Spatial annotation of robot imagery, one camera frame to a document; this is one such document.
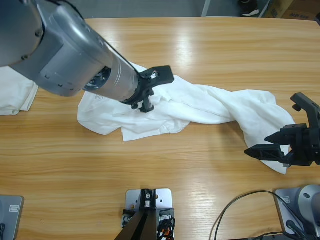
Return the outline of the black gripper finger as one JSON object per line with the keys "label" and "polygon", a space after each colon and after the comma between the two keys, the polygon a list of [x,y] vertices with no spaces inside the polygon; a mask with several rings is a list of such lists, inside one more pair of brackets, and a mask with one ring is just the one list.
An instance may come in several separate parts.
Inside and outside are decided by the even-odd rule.
{"label": "black gripper finger", "polygon": [[306,112],[310,126],[320,125],[320,106],[301,92],[295,93],[290,100],[294,102],[292,108],[297,112]]}
{"label": "black gripper finger", "polygon": [[282,164],[292,163],[292,154],[289,153],[289,145],[279,144],[256,144],[244,151],[252,158],[260,161],[279,162]]}
{"label": "black gripper finger", "polygon": [[144,79],[147,87],[171,84],[175,78],[169,65],[156,66],[144,71]]}
{"label": "black gripper finger", "polygon": [[154,105],[149,99],[149,95],[142,95],[140,100],[142,101],[142,106],[139,108],[139,111],[142,113],[149,113],[154,110]]}

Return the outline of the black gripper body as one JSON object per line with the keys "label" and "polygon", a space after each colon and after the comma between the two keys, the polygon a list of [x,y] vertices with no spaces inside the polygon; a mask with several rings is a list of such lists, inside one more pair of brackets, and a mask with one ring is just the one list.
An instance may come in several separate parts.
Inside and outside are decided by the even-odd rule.
{"label": "black gripper body", "polygon": [[153,88],[155,88],[155,86],[146,86],[146,80],[144,79],[144,71],[140,72],[137,75],[137,83],[137,88],[135,89],[133,96],[121,102],[126,105],[131,105],[132,109],[138,108],[139,103],[142,102],[141,96],[154,95]]}
{"label": "black gripper body", "polygon": [[305,123],[286,125],[280,131],[267,136],[265,141],[278,146],[289,145],[291,151],[277,156],[276,161],[285,166],[320,164],[320,129],[307,127]]}

